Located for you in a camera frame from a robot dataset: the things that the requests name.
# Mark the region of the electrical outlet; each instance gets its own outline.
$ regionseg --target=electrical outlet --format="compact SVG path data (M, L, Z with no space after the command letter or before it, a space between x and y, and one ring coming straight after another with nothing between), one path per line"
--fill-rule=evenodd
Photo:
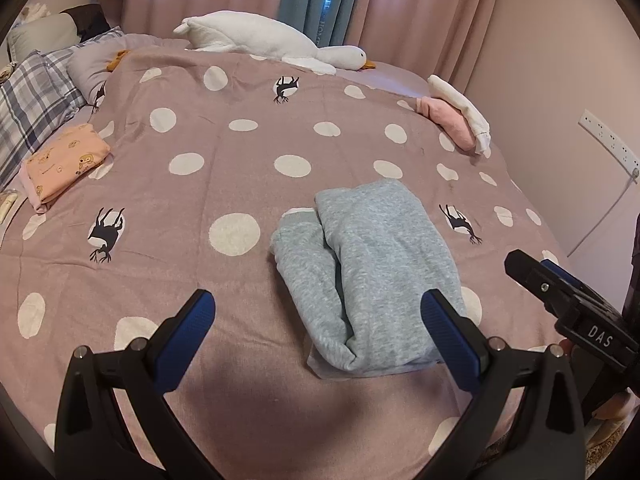
M598 139L629 175L633 176L634 170L640 170L640 158L636 157L634 152L590 111L585 110L582 113L578 124Z

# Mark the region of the plaid pillow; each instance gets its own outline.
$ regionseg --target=plaid pillow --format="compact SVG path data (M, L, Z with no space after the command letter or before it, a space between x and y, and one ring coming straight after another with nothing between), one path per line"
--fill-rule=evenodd
M0 86L0 190L18 173L22 160L62 126L66 106L47 62L31 52Z
M86 104L82 92L76 88L74 82L71 81L69 74L66 72L66 66L69 63L71 55L84 46L93 43L99 43L111 38L119 38L124 36L124 32L120 27L114 27L104 34L99 34L84 43L78 43L68 48L61 48L60 50L54 50L47 54L42 54L42 57L49 64L49 75L53 81L53 85L58 89L58 92L66 101L65 109L65 121L68 121L78 111L78 108L83 107Z

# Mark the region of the folded gray sweatshirt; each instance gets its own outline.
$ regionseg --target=folded gray sweatshirt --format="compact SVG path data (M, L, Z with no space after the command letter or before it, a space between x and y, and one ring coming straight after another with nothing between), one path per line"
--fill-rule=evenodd
M437 362L420 298L439 288L463 316L465 304L449 248L420 201L384 179L321 191L316 205L317 214L284 215L271 237L315 347L309 366L324 378L369 377Z

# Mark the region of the pink bedspread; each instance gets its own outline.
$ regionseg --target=pink bedspread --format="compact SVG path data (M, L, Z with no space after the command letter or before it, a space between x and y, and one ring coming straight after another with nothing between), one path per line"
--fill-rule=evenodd
M216 322L167 398L226 478L413 478L468 399L443 365L316 378L269 253L280 216L319 190L401 178L450 247L470 317L516 348L559 337L504 257L560 251L495 146L460 153L408 102L244 54L127 56L93 117L113 159L46 218L23 206L0 250L0 381L34 427L50 439L76 346L149 336L200 287Z

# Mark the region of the beige wall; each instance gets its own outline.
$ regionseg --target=beige wall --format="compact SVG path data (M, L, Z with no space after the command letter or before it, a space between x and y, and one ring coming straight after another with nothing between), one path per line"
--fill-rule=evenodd
M616 200L621 166L577 121L588 108L640 156L640 40L615 0L497 0L467 95L511 176L570 251ZM636 185L571 258L622 306Z

